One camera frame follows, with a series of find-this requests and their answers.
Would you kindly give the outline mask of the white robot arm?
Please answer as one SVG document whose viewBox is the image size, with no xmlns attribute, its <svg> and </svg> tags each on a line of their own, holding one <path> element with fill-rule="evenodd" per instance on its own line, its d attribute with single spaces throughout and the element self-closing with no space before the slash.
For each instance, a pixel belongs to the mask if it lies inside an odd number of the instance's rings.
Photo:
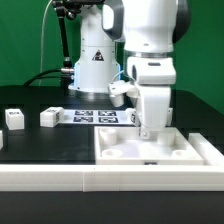
<svg viewBox="0 0 224 224">
<path fill-rule="evenodd" d="M 188 0 L 101 0 L 83 3 L 81 52 L 69 89 L 78 96 L 106 96 L 120 107 L 132 99 L 129 117 L 149 139 L 168 125 L 176 82 L 173 44 L 188 30 Z"/>
</svg>

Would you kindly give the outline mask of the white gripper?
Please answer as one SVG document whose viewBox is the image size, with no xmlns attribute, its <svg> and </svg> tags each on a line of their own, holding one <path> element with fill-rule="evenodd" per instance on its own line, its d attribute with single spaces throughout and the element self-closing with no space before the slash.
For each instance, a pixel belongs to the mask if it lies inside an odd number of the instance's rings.
<svg viewBox="0 0 224 224">
<path fill-rule="evenodd" d="M 160 131 L 167 123 L 171 85 L 176 82 L 173 59 L 129 57 L 127 74 L 138 93 L 135 108 L 143 126 L 139 136 L 149 138 L 150 131 Z"/>
</svg>

